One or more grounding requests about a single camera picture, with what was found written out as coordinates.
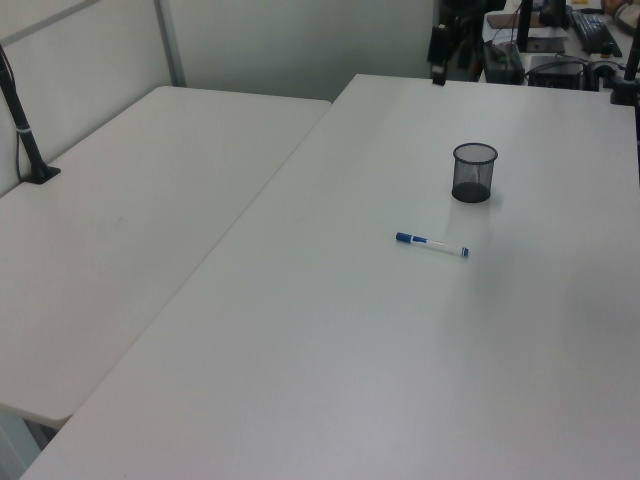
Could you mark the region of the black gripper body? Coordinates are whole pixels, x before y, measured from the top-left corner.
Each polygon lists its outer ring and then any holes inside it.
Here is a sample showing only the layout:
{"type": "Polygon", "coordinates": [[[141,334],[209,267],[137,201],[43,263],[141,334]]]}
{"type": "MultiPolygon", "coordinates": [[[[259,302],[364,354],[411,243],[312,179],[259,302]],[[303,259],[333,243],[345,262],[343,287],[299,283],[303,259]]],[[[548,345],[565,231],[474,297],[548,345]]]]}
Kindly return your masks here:
{"type": "Polygon", "coordinates": [[[467,25],[482,12],[481,0],[439,1],[439,23],[445,26],[451,40],[460,39],[467,25]]]}

